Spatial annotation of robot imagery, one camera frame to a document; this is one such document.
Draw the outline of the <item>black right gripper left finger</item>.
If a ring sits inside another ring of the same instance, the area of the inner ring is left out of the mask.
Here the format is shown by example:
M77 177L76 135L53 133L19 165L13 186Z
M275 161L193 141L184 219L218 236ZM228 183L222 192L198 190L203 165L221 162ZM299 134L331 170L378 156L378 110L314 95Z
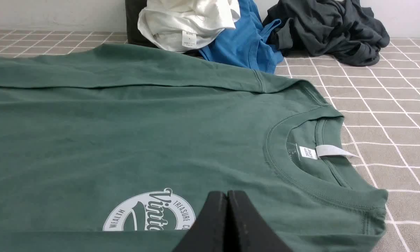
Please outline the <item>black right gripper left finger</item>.
M209 192L192 227L173 251L222 252L224 249L227 205L227 196L223 192Z

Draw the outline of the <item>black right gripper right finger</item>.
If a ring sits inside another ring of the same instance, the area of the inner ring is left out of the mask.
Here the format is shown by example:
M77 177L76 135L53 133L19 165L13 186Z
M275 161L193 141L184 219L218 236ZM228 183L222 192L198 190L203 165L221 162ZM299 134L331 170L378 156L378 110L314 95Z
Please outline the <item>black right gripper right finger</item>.
M247 193L227 192L228 252L291 252L261 217Z

